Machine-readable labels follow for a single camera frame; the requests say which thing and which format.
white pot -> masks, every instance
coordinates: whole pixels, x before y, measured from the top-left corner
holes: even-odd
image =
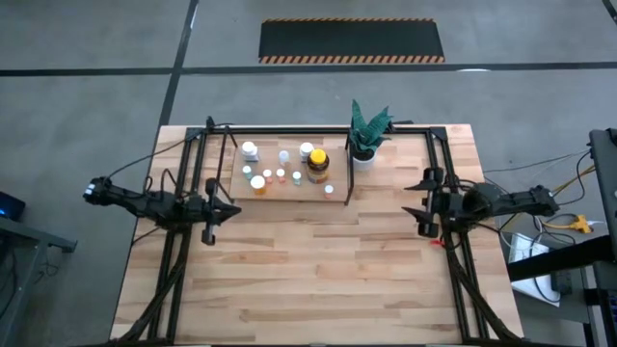
[[[375,155],[368,160],[358,160],[356,157],[352,157],[354,160],[354,171],[369,171],[375,163],[375,158],[377,158],[377,151],[375,151]]]

black floor mat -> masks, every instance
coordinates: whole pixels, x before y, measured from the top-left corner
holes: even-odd
[[[262,64],[443,63],[431,18],[275,18],[261,24]]]

small bottle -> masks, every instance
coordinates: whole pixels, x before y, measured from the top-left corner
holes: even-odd
[[[255,195],[264,195],[266,193],[265,179],[260,175],[251,178],[251,188],[253,188]]]
[[[335,187],[331,186],[330,184],[324,187],[324,196],[326,197],[326,199],[329,199],[332,197],[332,192],[334,190],[335,190]]]
[[[251,167],[248,165],[242,168],[242,174],[244,174],[244,176],[247,177],[248,180],[251,180],[251,178],[253,178],[253,172],[251,171]]]
[[[247,141],[242,144],[242,155],[244,155],[244,161],[258,162],[259,155],[257,154],[257,146],[254,143]]]
[[[303,163],[307,162],[309,159],[310,153],[314,150],[314,147],[311,143],[303,143],[300,145],[300,161]]]
[[[285,170],[278,169],[277,170],[277,177],[279,178],[279,183],[285,183]]]
[[[272,183],[272,172],[270,170],[263,171],[263,178],[266,179],[266,183]]]
[[[282,150],[279,152],[279,162],[283,168],[289,167],[289,152]]]
[[[320,184],[328,179],[330,158],[323,149],[316,149],[310,153],[307,161],[308,181]]]
[[[293,184],[300,185],[300,179],[302,178],[302,174],[300,172],[293,173]]]

wooden board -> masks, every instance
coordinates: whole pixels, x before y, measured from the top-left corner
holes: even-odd
[[[156,150],[181,140],[185,129],[162,127]],[[448,125],[447,130],[456,174],[482,181],[470,126]],[[241,200],[242,213],[216,228],[215,247],[201,243],[203,225],[195,225],[175,342],[460,343],[444,251],[417,236],[416,221],[400,208],[420,208],[424,198],[403,188],[422,178],[428,165],[425,141],[391,137],[380,147],[375,168],[356,173],[347,207]],[[286,136],[250,138],[292,147],[297,142]],[[208,136],[200,191],[216,174],[221,140]],[[248,136],[236,140],[251,141]],[[306,135],[306,141],[327,146],[344,141],[344,135]],[[175,174],[181,151],[176,147],[153,158],[154,187],[165,168]],[[229,141],[225,154],[222,182],[228,188],[234,154]],[[438,159],[443,164],[440,154]],[[151,229],[152,222],[140,220],[135,237]],[[479,227],[469,239],[482,294],[507,327],[522,335],[498,236]],[[112,337],[124,334],[154,295],[164,241],[164,232],[157,231],[132,248]],[[467,295],[466,303],[471,334],[477,336]]]
[[[306,163],[301,163],[300,152],[298,150],[302,140],[305,138],[298,135],[298,145],[295,147],[282,147],[279,142],[256,142],[259,148],[259,162],[247,163],[244,161],[240,148],[236,150],[233,158],[233,169],[231,173],[231,188],[229,195],[234,199],[246,200],[292,200],[292,201],[345,201],[347,199],[348,183],[348,159],[345,150],[345,139],[340,141],[338,146],[324,147],[330,157],[328,167],[328,180],[322,184],[313,184],[307,179]],[[286,181],[281,184],[275,177],[277,169],[281,168],[279,163],[279,152],[286,150],[289,152],[289,167],[285,169]],[[251,188],[250,181],[242,173],[242,168],[248,165],[253,173],[262,174],[264,170],[272,171],[274,183],[266,185],[264,195],[256,195]],[[293,184],[291,174],[293,172],[302,174],[302,181],[299,186]],[[324,187],[330,184],[335,190],[329,199],[324,195]]]

wooden tray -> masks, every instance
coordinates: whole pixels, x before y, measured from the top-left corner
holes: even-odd
[[[307,179],[306,163],[300,162],[300,152],[297,147],[279,146],[259,146],[259,162],[247,163],[240,148],[233,157],[233,169],[231,173],[231,186],[229,195],[234,199],[244,200],[290,200],[290,201],[337,201],[342,202],[347,199],[348,187],[348,158],[347,151],[341,147],[321,147],[330,157],[328,167],[328,180],[325,183],[314,184]],[[279,152],[286,150],[289,152],[289,167],[285,169],[285,183],[279,183],[276,177],[277,169],[281,168],[279,163]],[[248,165],[253,171],[253,175],[262,175],[264,170],[271,170],[274,182],[266,184],[266,193],[257,196],[251,188],[251,182],[242,173],[242,168]],[[302,183],[297,186],[293,184],[291,175],[294,172],[302,174]],[[324,187],[332,185],[335,191],[329,199],[324,196]]]

